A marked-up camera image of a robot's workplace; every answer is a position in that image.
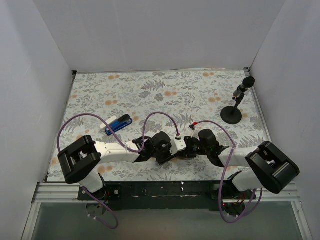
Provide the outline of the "blue black stapler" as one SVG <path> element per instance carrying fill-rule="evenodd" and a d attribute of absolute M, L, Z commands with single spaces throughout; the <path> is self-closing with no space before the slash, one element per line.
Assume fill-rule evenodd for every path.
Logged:
<path fill-rule="evenodd" d="M 126 128 L 127 126 L 131 125 L 133 119 L 130 117 L 129 114 L 125 114 L 121 117 L 116 117 L 115 115 L 109 118 L 106 123 L 110 126 L 110 128 L 105 128 L 105 133 L 107 136 L 111 136 L 113 130 L 114 133 Z"/>

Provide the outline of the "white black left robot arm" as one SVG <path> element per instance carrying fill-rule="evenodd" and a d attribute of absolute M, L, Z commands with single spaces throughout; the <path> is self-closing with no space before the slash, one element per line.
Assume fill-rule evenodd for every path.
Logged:
<path fill-rule="evenodd" d="M 156 158 L 161 150 L 169 156 L 172 140 L 163 131 L 145 141 L 140 137 L 126 143 L 104 143 L 94 141 L 90 135 L 85 135 L 72 143 L 58 154 L 64 180 L 67 184 L 78 183 L 85 187 L 95 200 L 106 196 L 103 177 L 95 172 L 95 167 L 106 163 L 141 163 Z"/>

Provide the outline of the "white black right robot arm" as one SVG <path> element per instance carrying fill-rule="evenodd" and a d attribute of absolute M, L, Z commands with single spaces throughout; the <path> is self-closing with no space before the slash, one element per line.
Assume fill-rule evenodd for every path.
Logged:
<path fill-rule="evenodd" d="M 216 167 L 247 167 L 248 171 L 238 171 L 223 183 L 223 192 L 237 199 L 244 192 L 265 188 L 279 194 L 299 174 L 299 167 L 270 141 L 257 147 L 236 148 L 221 145 L 210 129 L 195 130 L 184 138 L 188 159 L 206 156 Z"/>

